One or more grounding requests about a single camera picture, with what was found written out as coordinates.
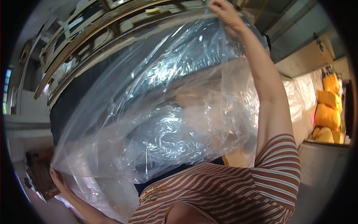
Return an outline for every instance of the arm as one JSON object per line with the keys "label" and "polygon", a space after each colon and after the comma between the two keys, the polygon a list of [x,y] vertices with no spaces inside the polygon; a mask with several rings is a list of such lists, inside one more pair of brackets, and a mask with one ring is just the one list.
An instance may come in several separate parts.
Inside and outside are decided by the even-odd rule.
{"label": "arm", "polygon": [[272,137],[278,134],[293,135],[290,107],[281,77],[255,34],[245,26],[232,4],[226,0],[212,0],[209,8],[238,34],[245,46],[255,82],[260,111],[256,156]]}
{"label": "arm", "polygon": [[64,181],[61,173],[51,169],[50,175],[62,195],[90,224],[122,224],[117,220],[107,217],[75,195]]}

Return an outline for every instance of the person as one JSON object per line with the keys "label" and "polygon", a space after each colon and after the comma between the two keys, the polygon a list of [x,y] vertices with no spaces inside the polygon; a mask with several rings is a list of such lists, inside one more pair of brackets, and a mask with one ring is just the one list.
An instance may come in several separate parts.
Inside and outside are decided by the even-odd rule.
{"label": "person", "polygon": [[[129,223],[286,223],[300,185],[300,160],[287,95],[269,55],[232,4],[212,0],[216,13],[245,46],[260,111],[253,168],[201,163],[147,186]],[[63,196],[89,223],[119,223],[78,198],[51,170]]]}

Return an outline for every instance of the brown striped shirt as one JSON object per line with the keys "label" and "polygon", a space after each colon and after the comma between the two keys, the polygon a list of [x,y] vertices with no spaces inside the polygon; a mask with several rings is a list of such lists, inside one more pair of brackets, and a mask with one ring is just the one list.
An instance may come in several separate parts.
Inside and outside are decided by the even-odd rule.
{"label": "brown striped shirt", "polygon": [[295,209],[300,170],[295,139],[278,135],[254,168],[202,163],[149,185],[129,223],[165,223],[175,203],[215,223],[286,223]]}

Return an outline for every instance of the hand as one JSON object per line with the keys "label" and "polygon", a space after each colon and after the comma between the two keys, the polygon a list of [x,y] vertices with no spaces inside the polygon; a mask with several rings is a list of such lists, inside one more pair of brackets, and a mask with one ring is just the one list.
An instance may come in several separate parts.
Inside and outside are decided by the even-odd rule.
{"label": "hand", "polygon": [[226,0],[211,0],[209,2],[209,9],[217,14],[225,25],[236,32],[241,31],[245,27],[245,23],[237,13],[234,6]]}
{"label": "hand", "polygon": [[52,181],[55,183],[57,188],[61,191],[61,193],[70,193],[72,192],[65,180],[63,179],[63,176],[60,172],[57,172],[56,170],[50,168],[50,175],[52,178]]}

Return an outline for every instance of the yellow sack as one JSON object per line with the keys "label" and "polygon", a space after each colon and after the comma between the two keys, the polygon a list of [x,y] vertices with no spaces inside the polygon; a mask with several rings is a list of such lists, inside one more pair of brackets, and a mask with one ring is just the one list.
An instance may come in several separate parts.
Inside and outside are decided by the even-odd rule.
{"label": "yellow sack", "polygon": [[331,129],[324,127],[318,132],[318,138],[316,138],[317,142],[327,142],[334,143],[333,135]]}
{"label": "yellow sack", "polygon": [[329,127],[331,130],[339,131],[340,112],[324,104],[318,104],[314,122],[316,126]]}
{"label": "yellow sack", "polygon": [[333,136],[334,143],[337,143],[337,144],[344,143],[342,132],[332,131],[332,136]]}
{"label": "yellow sack", "polygon": [[316,95],[318,103],[325,104],[340,113],[342,112],[342,99],[334,92],[318,90]]}
{"label": "yellow sack", "polygon": [[318,137],[318,132],[320,131],[321,129],[319,127],[315,127],[314,130],[313,130],[313,133],[312,133],[312,137],[313,139],[316,139]]}
{"label": "yellow sack", "polygon": [[340,87],[335,73],[327,75],[322,79],[323,89],[330,92],[338,92]]}

